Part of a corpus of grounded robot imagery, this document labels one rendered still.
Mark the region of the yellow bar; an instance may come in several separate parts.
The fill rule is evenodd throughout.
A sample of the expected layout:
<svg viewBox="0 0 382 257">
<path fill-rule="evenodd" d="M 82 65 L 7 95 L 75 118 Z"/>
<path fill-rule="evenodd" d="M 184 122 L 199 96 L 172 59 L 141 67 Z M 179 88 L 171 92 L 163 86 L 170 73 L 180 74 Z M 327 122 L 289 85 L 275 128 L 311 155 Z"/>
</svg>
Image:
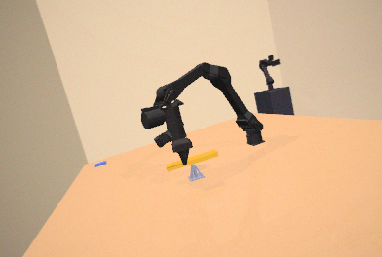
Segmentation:
<svg viewBox="0 0 382 257">
<path fill-rule="evenodd" d="M 211 158 L 215 158 L 218 156 L 219 156 L 218 152 L 214 149 L 214 150 L 208 151 L 206 153 L 202 153 L 202 154 L 199 154 L 199 155 L 196 155 L 193 157 L 189 157 L 188 161 L 187 161 L 187 165 L 184 165 L 182 160 L 167 164 L 166 165 L 167 171 L 169 172 L 169 171 L 172 171 L 175 169 L 179 169 L 179 168 L 182 168 L 182 167 L 185 167 L 188 165 L 196 164 L 196 163 L 199 163 L 199 162 L 211 159 Z"/>
</svg>

